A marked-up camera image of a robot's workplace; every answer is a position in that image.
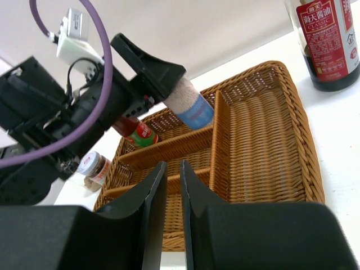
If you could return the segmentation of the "yellow cap sauce bottle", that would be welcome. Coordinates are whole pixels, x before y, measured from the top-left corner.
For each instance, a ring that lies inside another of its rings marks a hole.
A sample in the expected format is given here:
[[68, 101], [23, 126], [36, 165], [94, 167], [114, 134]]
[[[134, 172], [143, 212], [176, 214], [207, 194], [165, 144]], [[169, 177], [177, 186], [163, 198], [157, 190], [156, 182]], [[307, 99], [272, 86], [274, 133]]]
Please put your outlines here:
[[159, 136], [137, 118], [119, 117], [112, 127], [130, 144], [145, 148], [160, 141]]

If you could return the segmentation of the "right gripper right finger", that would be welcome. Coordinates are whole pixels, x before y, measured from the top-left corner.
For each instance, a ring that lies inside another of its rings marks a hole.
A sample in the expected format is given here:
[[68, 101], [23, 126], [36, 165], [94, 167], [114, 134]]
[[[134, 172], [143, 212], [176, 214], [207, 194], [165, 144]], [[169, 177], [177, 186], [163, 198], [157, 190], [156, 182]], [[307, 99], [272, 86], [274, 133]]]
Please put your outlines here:
[[357, 269], [332, 211], [312, 202], [231, 204], [180, 165], [187, 269]]

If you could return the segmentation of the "white lid chili jar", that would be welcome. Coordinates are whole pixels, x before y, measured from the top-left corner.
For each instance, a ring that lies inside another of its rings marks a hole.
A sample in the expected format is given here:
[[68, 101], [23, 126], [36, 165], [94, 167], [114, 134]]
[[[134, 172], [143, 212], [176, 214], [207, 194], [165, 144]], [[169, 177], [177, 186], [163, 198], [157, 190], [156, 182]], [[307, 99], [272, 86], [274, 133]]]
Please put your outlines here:
[[84, 176], [84, 186], [92, 192], [99, 190], [105, 182], [111, 161], [97, 151], [87, 153], [77, 168], [77, 172]]

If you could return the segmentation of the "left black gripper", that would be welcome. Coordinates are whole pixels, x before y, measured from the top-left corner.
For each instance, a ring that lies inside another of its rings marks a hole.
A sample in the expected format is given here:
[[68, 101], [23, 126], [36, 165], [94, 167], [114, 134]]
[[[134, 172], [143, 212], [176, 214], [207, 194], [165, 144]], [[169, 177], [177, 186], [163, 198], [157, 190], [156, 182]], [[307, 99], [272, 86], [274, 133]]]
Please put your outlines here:
[[[182, 65], [154, 57], [132, 43], [124, 34], [113, 37], [110, 45], [135, 71], [128, 81], [116, 69], [107, 103], [89, 132], [106, 132], [119, 117], [139, 117], [173, 92], [186, 69]], [[67, 110], [67, 131], [72, 132], [88, 118], [99, 100], [104, 82], [104, 67], [97, 64], [95, 75], [86, 79], [86, 84], [72, 90], [69, 66], [67, 73], [67, 95], [72, 105]]]

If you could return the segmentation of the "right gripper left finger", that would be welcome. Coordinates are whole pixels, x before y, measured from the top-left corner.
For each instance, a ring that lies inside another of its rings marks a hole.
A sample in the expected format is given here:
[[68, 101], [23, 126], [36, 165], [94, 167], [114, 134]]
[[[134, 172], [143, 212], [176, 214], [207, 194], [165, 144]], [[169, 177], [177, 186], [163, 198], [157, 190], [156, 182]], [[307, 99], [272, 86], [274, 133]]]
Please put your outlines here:
[[2, 269], [159, 269], [167, 164], [98, 209], [1, 207]]

